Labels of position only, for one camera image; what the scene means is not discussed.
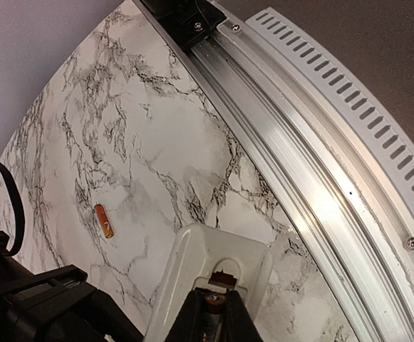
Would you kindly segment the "white remote control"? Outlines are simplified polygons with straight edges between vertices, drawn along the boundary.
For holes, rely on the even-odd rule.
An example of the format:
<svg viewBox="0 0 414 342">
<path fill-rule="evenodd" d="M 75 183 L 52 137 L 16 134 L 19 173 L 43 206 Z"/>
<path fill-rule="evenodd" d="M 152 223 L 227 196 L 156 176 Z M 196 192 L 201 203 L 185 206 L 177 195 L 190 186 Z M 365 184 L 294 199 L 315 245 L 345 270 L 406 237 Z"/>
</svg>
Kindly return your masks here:
<svg viewBox="0 0 414 342">
<path fill-rule="evenodd" d="M 165 341 L 188 295 L 238 291 L 253 322 L 272 271 L 269 248 L 204 224 L 183 228 L 167 262 L 145 341 Z"/>
</svg>

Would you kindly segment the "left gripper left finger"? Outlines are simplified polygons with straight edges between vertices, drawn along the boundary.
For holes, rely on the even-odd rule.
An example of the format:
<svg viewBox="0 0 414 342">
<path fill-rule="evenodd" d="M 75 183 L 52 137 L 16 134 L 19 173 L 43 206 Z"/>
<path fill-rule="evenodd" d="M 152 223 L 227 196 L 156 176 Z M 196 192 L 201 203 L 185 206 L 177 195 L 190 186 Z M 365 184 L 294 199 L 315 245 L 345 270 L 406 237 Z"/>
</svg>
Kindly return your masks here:
<svg viewBox="0 0 414 342">
<path fill-rule="evenodd" d="M 200 342 L 203 339 L 204 296 L 196 289 L 188 293 L 170 329 L 166 342 Z"/>
</svg>

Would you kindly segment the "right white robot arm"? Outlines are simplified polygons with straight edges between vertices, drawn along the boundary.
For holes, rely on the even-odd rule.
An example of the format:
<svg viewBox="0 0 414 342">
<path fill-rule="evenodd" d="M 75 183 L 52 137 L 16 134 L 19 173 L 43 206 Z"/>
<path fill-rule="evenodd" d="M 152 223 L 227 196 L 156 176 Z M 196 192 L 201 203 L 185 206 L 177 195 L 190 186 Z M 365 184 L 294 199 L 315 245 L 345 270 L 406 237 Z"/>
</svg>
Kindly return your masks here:
<svg viewBox="0 0 414 342">
<path fill-rule="evenodd" d="M 110 295 L 76 266 L 32 274 L 5 255 L 0 232 L 0 341 L 142 341 Z"/>
</svg>

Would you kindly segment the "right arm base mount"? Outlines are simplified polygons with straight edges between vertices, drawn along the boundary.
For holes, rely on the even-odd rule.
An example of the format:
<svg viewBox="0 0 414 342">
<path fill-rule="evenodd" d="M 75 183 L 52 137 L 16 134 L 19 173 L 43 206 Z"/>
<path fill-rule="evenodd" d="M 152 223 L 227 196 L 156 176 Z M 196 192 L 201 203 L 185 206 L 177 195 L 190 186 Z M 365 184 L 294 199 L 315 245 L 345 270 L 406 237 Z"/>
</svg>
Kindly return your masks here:
<svg viewBox="0 0 414 342">
<path fill-rule="evenodd" d="M 210 36 L 227 18 L 209 1 L 143 0 L 141 3 L 182 51 Z"/>
</svg>

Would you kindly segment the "orange battery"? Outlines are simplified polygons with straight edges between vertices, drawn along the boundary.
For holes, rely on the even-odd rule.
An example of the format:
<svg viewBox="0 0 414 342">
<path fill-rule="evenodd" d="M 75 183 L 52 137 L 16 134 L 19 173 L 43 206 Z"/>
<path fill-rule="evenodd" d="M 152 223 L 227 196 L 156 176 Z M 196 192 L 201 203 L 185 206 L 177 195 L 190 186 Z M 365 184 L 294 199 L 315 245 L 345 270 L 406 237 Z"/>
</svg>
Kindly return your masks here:
<svg viewBox="0 0 414 342">
<path fill-rule="evenodd" d="M 102 204 L 96 204 L 94 211 L 98 219 L 99 225 L 104 233 L 105 238 L 110 239 L 114 236 L 113 228 L 111 227 L 105 208 Z"/>
<path fill-rule="evenodd" d="M 209 292 L 204 295 L 202 312 L 202 341 L 223 341 L 222 328 L 224 323 L 226 296 Z"/>
</svg>

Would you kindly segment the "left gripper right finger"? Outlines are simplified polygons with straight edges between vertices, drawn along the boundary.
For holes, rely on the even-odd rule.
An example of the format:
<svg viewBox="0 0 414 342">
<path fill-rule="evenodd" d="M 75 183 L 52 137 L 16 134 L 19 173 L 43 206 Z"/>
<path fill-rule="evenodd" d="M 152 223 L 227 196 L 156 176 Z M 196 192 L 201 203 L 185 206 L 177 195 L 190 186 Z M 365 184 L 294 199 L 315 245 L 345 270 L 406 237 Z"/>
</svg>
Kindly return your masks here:
<svg viewBox="0 0 414 342">
<path fill-rule="evenodd" d="M 224 304 L 221 341 L 262 342 L 238 291 L 228 291 Z"/>
</svg>

